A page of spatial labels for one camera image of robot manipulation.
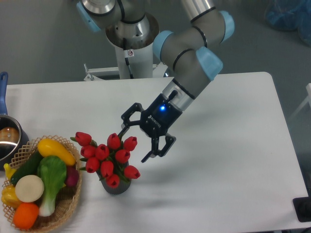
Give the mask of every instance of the light blue joint cap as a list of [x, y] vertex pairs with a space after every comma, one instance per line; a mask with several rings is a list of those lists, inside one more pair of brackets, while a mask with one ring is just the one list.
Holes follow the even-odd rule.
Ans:
[[155, 40], [154, 40], [154, 44], [153, 44], [153, 50], [154, 50], [154, 54], [155, 56], [161, 60], [161, 50], [162, 50], [162, 47], [163, 47], [163, 44], [166, 40], [166, 38], [170, 35], [170, 34], [173, 34], [173, 32], [171, 31], [162, 31], [160, 32]]
[[97, 24], [92, 20], [92, 18], [88, 15], [84, 7], [80, 2], [77, 3], [77, 9], [82, 17], [84, 23], [86, 23], [87, 27], [94, 33], [99, 32], [101, 29], [97, 26]]
[[204, 73], [213, 81], [216, 75], [223, 69], [223, 62], [206, 47], [199, 48], [195, 54]]
[[235, 25], [232, 16], [227, 11], [220, 11], [225, 19], [225, 36], [222, 42], [227, 40], [234, 33]]

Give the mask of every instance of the gray vase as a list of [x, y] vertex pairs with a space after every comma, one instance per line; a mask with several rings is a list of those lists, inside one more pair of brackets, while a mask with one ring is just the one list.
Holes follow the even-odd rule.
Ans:
[[[96, 173], [99, 177], [101, 177], [100, 171], [96, 171]], [[130, 187], [132, 181], [130, 180], [130, 182], [126, 183], [125, 181], [120, 180], [120, 183], [118, 187], [116, 188], [109, 187], [105, 179], [101, 180], [101, 182], [102, 182], [104, 189], [107, 191], [107, 193], [117, 195], [117, 194], [124, 193]]]

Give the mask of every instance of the yellow bell pepper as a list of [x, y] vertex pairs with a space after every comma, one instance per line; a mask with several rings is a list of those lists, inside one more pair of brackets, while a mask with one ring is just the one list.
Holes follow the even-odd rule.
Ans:
[[15, 194], [15, 187], [13, 185], [6, 186], [2, 190], [1, 201], [7, 206], [11, 206], [14, 209], [18, 208], [22, 202], [17, 198]]
[[10, 180], [14, 172], [16, 172], [16, 169], [11, 168], [9, 164], [4, 164], [3, 167], [6, 177], [8, 178], [8, 180]]
[[74, 156], [58, 141], [44, 138], [38, 142], [37, 147], [43, 157], [55, 155], [67, 166], [73, 166], [77, 162]]

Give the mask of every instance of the gray floor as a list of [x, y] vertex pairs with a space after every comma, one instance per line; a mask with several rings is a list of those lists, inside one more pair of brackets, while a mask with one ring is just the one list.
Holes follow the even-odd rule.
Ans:
[[[0, 70], [9, 84], [82, 81], [88, 68], [116, 67], [105, 34], [91, 33], [77, 11], [77, 0], [0, 1]], [[297, 32], [279, 32], [264, 20], [267, 0], [215, 0], [235, 19], [234, 35], [213, 51], [222, 73], [266, 71], [273, 76], [288, 120], [307, 96], [311, 48]], [[190, 23], [179, 0], [146, 0], [161, 30], [181, 32]], [[302, 171], [311, 171], [311, 113], [298, 116], [290, 133]]]

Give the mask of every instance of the red tulip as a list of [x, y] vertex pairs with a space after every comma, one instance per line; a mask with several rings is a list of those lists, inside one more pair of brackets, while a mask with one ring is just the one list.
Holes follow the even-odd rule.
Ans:
[[109, 187], [116, 188], [120, 183], [120, 178], [116, 174], [112, 174], [112, 176], [106, 179], [106, 183]]
[[81, 155], [85, 158], [93, 157], [95, 155], [95, 150], [96, 150], [95, 147], [87, 145], [81, 148]]
[[124, 141], [124, 149], [128, 151], [133, 151], [137, 145], [137, 138], [136, 137], [129, 137]]
[[107, 178], [113, 174], [113, 163], [111, 161], [103, 161], [101, 164], [101, 174]]
[[136, 167], [129, 165], [124, 169], [124, 175], [129, 179], [137, 179], [140, 173]]
[[93, 173], [99, 169], [100, 162], [96, 157], [91, 157], [86, 162], [86, 171]]
[[119, 150], [116, 153], [116, 160], [119, 163], [125, 164], [130, 158], [131, 154], [128, 150]]
[[81, 147], [89, 145], [92, 141], [91, 135], [83, 132], [76, 132], [75, 139]]
[[107, 146], [113, 150], [116, 150], [121, 146], [121, 141], [116, 133], [113, 133], [108, 137]]
[[95, 156], [99, 160], [104, 160], [109, 156], [109, 148], [104, 144], [100, 144], [95, 150]]

